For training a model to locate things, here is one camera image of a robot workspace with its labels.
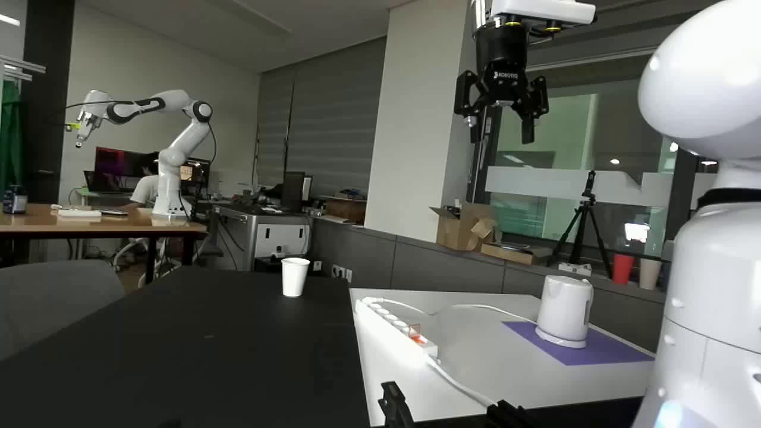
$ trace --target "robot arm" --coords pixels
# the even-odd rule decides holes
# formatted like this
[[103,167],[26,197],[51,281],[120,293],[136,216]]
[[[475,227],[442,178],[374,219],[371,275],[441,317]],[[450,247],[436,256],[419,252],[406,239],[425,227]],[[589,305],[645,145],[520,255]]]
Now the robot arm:
[[594,4],[575,0],[474,0],[479,74],[463,71],[457,80],[455,112],[480,140],[482,114],[511,103],[524,122],[524,142],[534,142],[534,124],[549,112],[544,79],[526,79],[529,39],[553,39],[563,25],[589,25]]
[[190,101],[186,90],[164,90],[145,101],[111,101],[101,90],[90,90],[70,126],[76,132],[76,148],[90,137],[103,122],[128,124],[132,120],[149,112],[186,112],[190,116],[188,128],[170,148],[160,152],[160,191],[154,203],[157,216],[184,216],[190,209],[180,199],[180,167],[188,155],[209,135],[213,108],[199,101]]

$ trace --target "white tabletop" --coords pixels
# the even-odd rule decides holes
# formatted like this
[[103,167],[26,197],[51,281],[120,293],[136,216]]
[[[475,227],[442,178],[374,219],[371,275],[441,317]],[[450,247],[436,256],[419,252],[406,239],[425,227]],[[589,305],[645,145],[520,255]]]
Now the white tabletop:
[[386,381],[402,387],[413,420],[485,414],[485,410],[446,384],[422,359],[406,354],[405,335],[384,335],[371,318],[356,315],[356,303],[364,298],[386,298],[423,309],[425,315],[402,305],[384,305],[410,325],[419,325],[441,348],[438,356],[457,384],[493,401],[506,399],[515,407],[535,410],[643,397],[647,391],[651,362],[566,366],[505,325],[505,321],[535,318],[538,298],[355,287],[353,309],[371,426],[386,423],[378,407]]

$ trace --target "table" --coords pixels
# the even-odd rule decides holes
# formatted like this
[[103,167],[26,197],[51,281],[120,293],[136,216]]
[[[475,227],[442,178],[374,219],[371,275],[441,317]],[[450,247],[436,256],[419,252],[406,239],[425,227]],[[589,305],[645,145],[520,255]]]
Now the table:
[[60,219],[51,205],[29,205],[26,215],[0,215],[0,239],[148,239],[145,284],[153,281],[157,241],[184,239],[184,265],[192,265],[192,241],[208,227],[186,219],[154,219],[145,209],[128,209],[126,216]]
[[0,365],[0,426],[368,426],[344,284],[179,269]]
[[548,410],[639,399],[655,366],[650,351],[608,334],[605,337],[639,351],[643,359],[580,366],[557,362],[505,324],[524,325],[526,318],[535,318],[540,300],[534,294],[355,287],[353,306],[371,426],[384,426],[386,420],[378,410],[384,397],[378,386],[386,381],[394,381],[402,387],[413,420],[459,418],[485,414],[485,410],[446,384],[422,359],[405,354],[406,337],[391,337],[374,321],[361,318],[359,300],[364,298],[392,300],[394,305],[386,305],[386,309],[410,325],[419,325],[423,335],[438,342],[448,374],[490,397],[490,401],[506,399],[515,407]]

